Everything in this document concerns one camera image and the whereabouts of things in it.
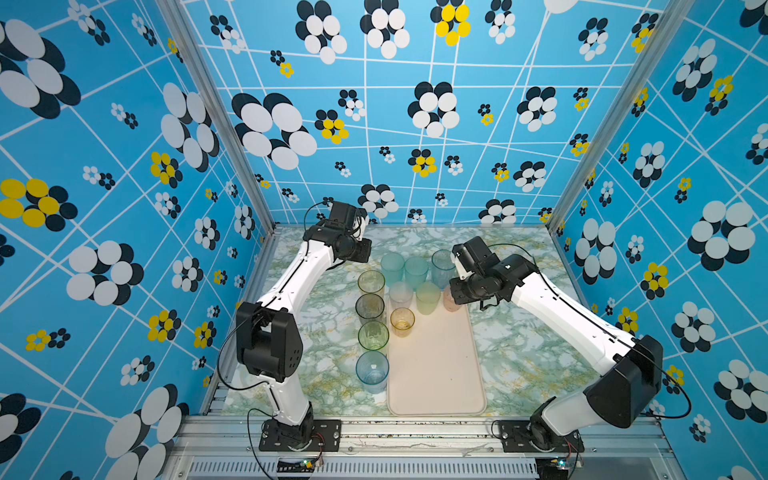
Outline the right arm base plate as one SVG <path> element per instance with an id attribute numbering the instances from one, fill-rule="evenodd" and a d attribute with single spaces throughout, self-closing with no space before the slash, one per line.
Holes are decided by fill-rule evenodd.
<path id="1" fill-rule="evenodd" d="M 502 443 L 505 453 L 575 455 L 585 451 L 578 430 L 565 437 L 553 436 L 544 447 L 534 443 L 528 420 L 494 420 L 490 430 L 492 436 Z"/>

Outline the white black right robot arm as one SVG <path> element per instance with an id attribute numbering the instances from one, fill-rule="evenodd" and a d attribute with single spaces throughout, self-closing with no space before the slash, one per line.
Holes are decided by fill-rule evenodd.
<path id="1" fill-rule="evenodd" d="M 636 338 L 607 323 L 558 289 L 534 262 L 518 254 L 500 259 L 479 236 L 454 245 L 452 261 L 458 275 L 449 285 L 457 304 L 487 309 L 511 302 L 566 340 L 599 375 L 534 412 L 528 430 L 537 449 L 550 451 L 583 427 L 626 429 L 659 393 L 663 348 L 653 337 Z"/>

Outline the pink textured cup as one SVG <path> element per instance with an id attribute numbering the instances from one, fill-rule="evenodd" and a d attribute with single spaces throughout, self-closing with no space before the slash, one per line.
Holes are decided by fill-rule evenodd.
<path id="1" fill-rule="evenodd" d="M 462 308 L 461 305 L 456 303 L 450 287 L 446 287 L 443 290 L 442 301 L 444 309 L 448 312 L 456 312 Z"/>

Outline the amber short glass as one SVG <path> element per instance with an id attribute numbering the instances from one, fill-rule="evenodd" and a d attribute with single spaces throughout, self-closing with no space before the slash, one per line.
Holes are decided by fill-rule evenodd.
<path id="1" fill-rule="evenodd" d="M 406 307 L 398 307 L 390 315 L 392 331 L 397 337 L 407 337 L 411 333 L 415 321 L 415 314 Z"/>

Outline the clear frosted textured cup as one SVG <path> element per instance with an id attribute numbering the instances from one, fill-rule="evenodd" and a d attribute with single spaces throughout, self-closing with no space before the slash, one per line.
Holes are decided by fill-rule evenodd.
<path id="1" fill-rule="evenodd" d="M 392 310 L 409 308 L 414 296 L 414 290 L 408 283 L 399 281 L 389 288 L 388 295 Z"/>

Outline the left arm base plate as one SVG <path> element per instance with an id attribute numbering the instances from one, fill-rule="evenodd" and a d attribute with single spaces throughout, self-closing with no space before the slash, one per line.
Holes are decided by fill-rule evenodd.
<path id="1" fill-rule="evenodd" d="M 310 424 L 285 425 L 277 420 L 263 423 L 258 449 L 262 452 L 337 452 L 342 422 L 316 419 Z"/>

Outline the light green textured cup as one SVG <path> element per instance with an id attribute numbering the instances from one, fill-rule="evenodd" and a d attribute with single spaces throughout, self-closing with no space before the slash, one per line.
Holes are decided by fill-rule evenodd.
<path id="1" fill-rule="evenodd" d="M 432 282 L 424 282 L 415 291 L 417 310 L 421 315 L 435 311 L 442 296 L 442 290 Z"/>

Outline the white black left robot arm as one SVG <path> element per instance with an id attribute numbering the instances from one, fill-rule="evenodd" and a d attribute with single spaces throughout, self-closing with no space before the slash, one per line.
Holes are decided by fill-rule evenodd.
<path id="1" fill-rule="evenodd" d="M 314 415 L 296 371 L 303 342 L 296 317 L 320 277 L 338 261 L 365 264 L 372 242 L 364 237 L 367 212 L 334 202 L 330 216 L 305 229 L 296 256 L 277 282 L 236 314 L 235 353 L 240 364 L 265 384 L 273 423 L 294 447 L 310 442 Z"/>

